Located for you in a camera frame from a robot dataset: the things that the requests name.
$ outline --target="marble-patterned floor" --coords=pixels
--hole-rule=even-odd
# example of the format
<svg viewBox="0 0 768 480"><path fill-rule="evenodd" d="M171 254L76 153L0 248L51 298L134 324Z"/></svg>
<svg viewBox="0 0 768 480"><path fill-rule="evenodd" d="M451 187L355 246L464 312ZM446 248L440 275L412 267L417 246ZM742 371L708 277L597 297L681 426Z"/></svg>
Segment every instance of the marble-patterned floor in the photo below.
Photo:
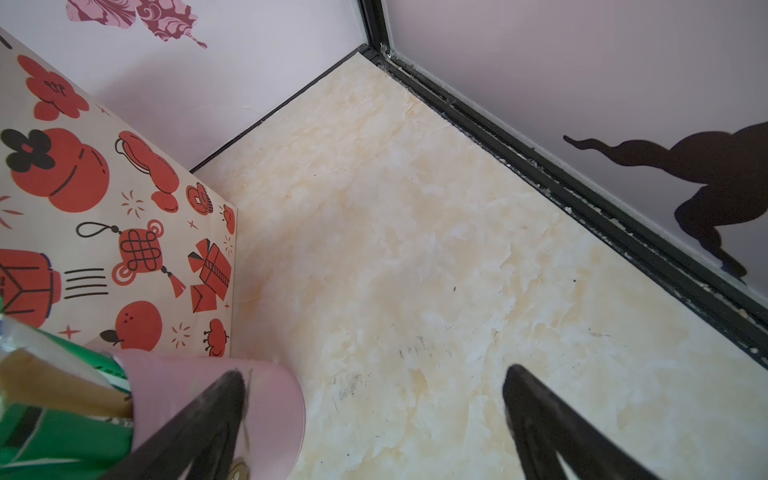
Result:
<svg viewBox="0 0 768 480"><path fill-rule="evenodd" d="M197 174L233 355L306 398L291 478L523 478L512 363L662 478L768 478L768 371L362 56Z"/></svg>

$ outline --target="white wall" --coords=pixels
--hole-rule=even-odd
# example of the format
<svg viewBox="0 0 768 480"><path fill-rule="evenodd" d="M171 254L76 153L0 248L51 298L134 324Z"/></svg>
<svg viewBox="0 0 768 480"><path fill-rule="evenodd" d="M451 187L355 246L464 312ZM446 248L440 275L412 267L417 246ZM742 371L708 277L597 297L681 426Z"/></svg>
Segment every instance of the white wall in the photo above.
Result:
<svg viewBox="0 0 768 480"><path fill-rule="evenodd" d="M356 0L187 0L194 37L71 22L66 0L0 2L0 27L192 168L366 42Z"/></svg>

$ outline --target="red flower print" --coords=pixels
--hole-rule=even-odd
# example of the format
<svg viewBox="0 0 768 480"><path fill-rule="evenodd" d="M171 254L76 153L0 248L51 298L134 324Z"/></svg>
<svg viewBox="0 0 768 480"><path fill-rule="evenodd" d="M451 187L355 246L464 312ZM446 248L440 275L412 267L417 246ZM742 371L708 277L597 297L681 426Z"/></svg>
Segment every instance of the red flower print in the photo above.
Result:
<svg viewBox="0 0 768 480"><path fill-rule="evenodd" d="M78 95L69 82L56 73L47 71L38 62L24 55L18 56L18 64L31 75L27 88L41 101L35 105L35 118L56 120L59 112L68 117L80 117L80 110L88 111L88 102Z"/></svg>

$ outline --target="red persimmon print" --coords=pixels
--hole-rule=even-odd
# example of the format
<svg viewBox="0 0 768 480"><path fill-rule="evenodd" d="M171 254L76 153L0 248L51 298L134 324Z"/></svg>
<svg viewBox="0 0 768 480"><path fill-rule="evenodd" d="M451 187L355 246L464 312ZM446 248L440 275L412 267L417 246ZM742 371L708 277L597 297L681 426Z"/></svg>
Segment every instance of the red persimmon print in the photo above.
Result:
<svg viewBox="0 0 768 480"><path fill-rule="evenodd" d="M8 128L0 132L0 140L14 150L5 163L16 185L28 194L47 197L61 211L85 212L107 193L107 161L69 130L32 130L26 136Z"/></svg>

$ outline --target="wall decal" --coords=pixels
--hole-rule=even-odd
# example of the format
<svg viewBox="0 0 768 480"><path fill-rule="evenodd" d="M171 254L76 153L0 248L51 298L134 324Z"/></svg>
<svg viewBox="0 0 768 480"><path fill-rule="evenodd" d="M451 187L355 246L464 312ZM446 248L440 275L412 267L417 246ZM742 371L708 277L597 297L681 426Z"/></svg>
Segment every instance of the wall decal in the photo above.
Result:
<svg viewBox="0 0 768 480"><path fill-rule="evenodd" d="M134 212L136 215L136 218L141 218L139 216L139 212L143 212L144 208L141 206L141 204L144 202L143 200L134 200L134 191L131 190L128 192L128 195L131 198L128 198L128 196L125 195L125 192L120 192L123 195L123 198L125 199L125 202L121 205L121 207L129 207L128 212L126 212L126 215L130 215L131 212Z"/></svg>
<svg viewBox="0 0 768 480"><path fill-rule="evenodd" d="M2 197L0 197L0 202L2 202L2 201L4 201L4 200L7 200L8 198L11 198L11 196L10 196L10 195L3 195ZM3 210L2 210L2 212L3 212L4 214L10 214L10 215L24 215L22 212L17 212L16 210L5 210L5 209L3 209ZM8 229L10 229L10 230L13 230L13 229L11 228L11 226L10 226L10 225L8 225L8 224L7 224L7 223L6 223L6 222L5 222L5 221L2 219L2 217L0 217L0 225L2 225L2 226L3 226L3 227L5 227L5 228L8 228Z"/></svg>
<svg viewBox="0 0 768 480"><path fill-rule="evenodd" d="M674 212L680 228L723 262L736 278L746 267L722 248L715 227L754 220L768 209L768 122L734 134L704 131L677 142L671 149L647 140L629 140L611 147L595 138L565 141L579 150L596 150L625 167L645 165L682 180L705 184Z"/></svg>
<svg viewBox="0 0 768 480"><path fill-rule="evenodd" d="M14 150L5 163L16 185L28 194L47 197L61 211L85 212L107 193L107 161L69 130L32 130L26 137L7 128L0 140Z"/></svg>
<svg viewBox="0 0 768 480"><path fill-rule="evenodd" d="M152 194L151 199L160 209L169 214L179 211L179 203L172 194L179 187L179 177L164 158L154 153L149 145L130 131L120 132L120 137L114 143L114 149L124 155L136 170L150 176L154 186L159 190Z"/></svg>
<svg viewBox="0 0 768 480"><path fill-rule="evenodd" d="M214 203L210 201L205 186L200 182L197 182L196 187L192 185L187 187L187 201L194 208L194 211L200 215L208 215L214 212Z"/></svg>
<svg viewBox="0 0 768 480"><path fill-rule="evenodd" d="M181 0L68 0L67 17L73 22L99 22L128 28L136 17L163 41L186 35L200 47L208 48L192 36L197 15Z"/></svg>
<svg viewBox="0 0 768 480"><path fill-rule="evenodd" d="M25 55L18 56L18 64L31 75L27 88L40 101L35 105L35 118L56 120L59 113L80 117L80 110L88 111L88 102L81 97L66 78L55 71L47 71L38 62Z"/></svg>
<svg viewBox="0 0 768 480"><path fill-rule="evenodd" d="M0 250L0 312L40 328L61 299L61 274L43 253Z"/></svg>
<svg viewBox="0 0 768 480"><path fill-rule="evenodd" d="M163 320L157 307L150 302L138 301L124 306L114 320L114 330L105 330L99 336L121 349L151 351L163 332Z"/></svg>
<svg viewBox="0 0 768 480"><path fill-rule="evenodd" d="M105 38L134 36L96 21L72 23L62 15L65 0L56 1L59 10L54 14L66 29ZM193 3L194 10L199 0L183 1ZM162 42L152 38L136 11L142 2L73 2L91 8L91 13L104 13L105 5L121 3L130 7L129 19L139 24L134 25L139 42L162 49ZM162 8L179 5L171 0L148 3ZM38 15L33 24L51 33L40 20ZM214 279L222 259L214 261L216 255L211 255L215 268L206 270L214 272L208 280L198 278L203 267L193 273L180 262L208 238L229 261L231 279L235 236L227 232L219 206L228 205L235 217L237 208L206 186L204 198L215 206L216 215L193 212L186 199L187 185L199 181L193 174L1 28L0 35L13 47L0 45L0 72L9 73L0 74L9 78L0 89L0 305L4 305L0 309L6 318L17 317L78 345L104 348L120 343L145 349L154 345L152 350L159 354L208 356L202 340L211 318L218 318L226 333L232 319L233 308L222 306L225 300L214 291L221 288ZM57 35L50 38L58 40ZM188 38L169 41L175 42L165 45L171 50L203 54ZM108 47L120 56L119 45ZM83 59L83 51L72 54ZM225 236L231 237L226 245ZM197 255L202 260L208 250ZM197 284L196 291L188 293L192 284ZM231 285L224 288L224 298L230 300ZM195 310L212 311L192 313L186 296L191 294L199 300ZM154 306L139 309L154 319L149 321L155 325L149 338L142 333L143 326L132 327L138 333L131 327L124 332L124 321L121 326L115 323L119 310L140 301ZM131 316L137 321L129 312L129 323ZM159 340L154 338L157 332ZM229 355L226 348L224 356Z"/></svg>
<svg viewBox="0 0 768 480"><path fill-rule="evenodd" d="M58 334L59 335L66 335L67 336L67 340L72 340L72 336L75 333L80 333L81 331L82 330L73 330L73 329L69 328L69 325L67 325L67 329L64 330L63 332L59 332Z"/></svg>
<svg viewBox="0 0 768 480"><path fill-rule="evenodd" d="M227 222L227 231L230 233L230 235L234 235L235 233L235 213L234 211L229 208L227 205L224 205L221 207L221 214L224 217L224 221Z"/></svg>
<svg viewBox="0 0 768 480"><path fill-rule="evenodd" d="M216 296L224 300L230 286L232 266L221 254L219 247L210 240L197 242L197 252L187 256L193 272L200 271L202 285L193 285L190 289L193 312L206 312L217 308Z"/></svg>
<svg viewBox="0 0 768 480"><path fill-rule="evenodd" d="M181 346L187 346L186 342L189 341L187 339L189 337L191 337L191 335L189 333L185 333L185 332L188 331L190 329L190 327L184 326L183 323L179 323L179 328L178 329L176 329L175 326L172 326L170 329L172 329L174 331L174 333L176 333L176 336L170 342L171 343L175 343L176 344L176 348L179 348L179 344L181 344Z"/></svg>
<svg viewBox="0 0 768 480"><path fill-rule="evenodd" d="M88 289L100 289L101 287L106 288L106 283L100 283L104 281L107 277L104 275L100 275L100 273L104 273L103 268L80 268L77 270L68 270L64 272L64 275L67 275L67 286L64 288L67 295L64 297L64 300L70 299L70 298L77 298L79 296L91 296L91 295L108 295L109 292L104 290L81 290L84 288Z"/></svg>
<svg viewBox="0 0 768 480"><path fill-rule="evenodd" d="M224 350L227 348L227 339L230 338L227 332L224 330L221 320L213 319L210 321L208 328L209 331L203 332L206 336L203 343L207 343L205 351L208 352L208 356L224 356Z"/></svg>
<svg viewBox="0 0 768 480"><path fill-rule="evenodd" d="M232 237L224 237L224 251L227 252L227 256L231 257L232 252L235 250L235 244L232 241Z"/></svg>
<svg viewBox="0 0 768 480"><path fill-rule="evenodd" d="M101 229L91 233L81 232L83 227L89 226L101 227ZM176 298L184 292L187 286L163 266L163 252L160 249L159 241L164 232L162 223L157 220L149 220L146 230L143 228L131 228L126 231L120 231L117 225L109 226L97 222L83 222L77 225L75 232L80 237L89 238L95 237L107 229L120 234L118 247L123 261L112 269L112 280L117 285L130 285L136 278L137 273L161 271L168 275Z"/></svg>

